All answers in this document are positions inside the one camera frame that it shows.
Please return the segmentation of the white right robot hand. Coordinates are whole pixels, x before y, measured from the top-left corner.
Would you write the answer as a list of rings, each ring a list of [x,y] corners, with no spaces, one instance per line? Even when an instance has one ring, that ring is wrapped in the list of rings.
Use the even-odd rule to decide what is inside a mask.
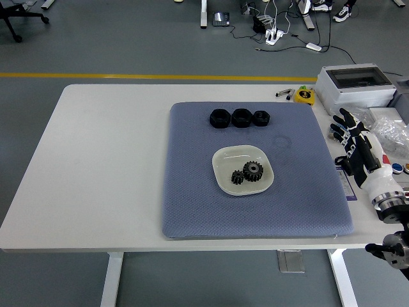
[[[343,146],[345,156],[340,165],[357,186],[368,193],[371,201],[382,194],[403,196],[403,188],[392,176],[392,165],[381,143],[362,121],[344,108],[334,115],[330,128]]]

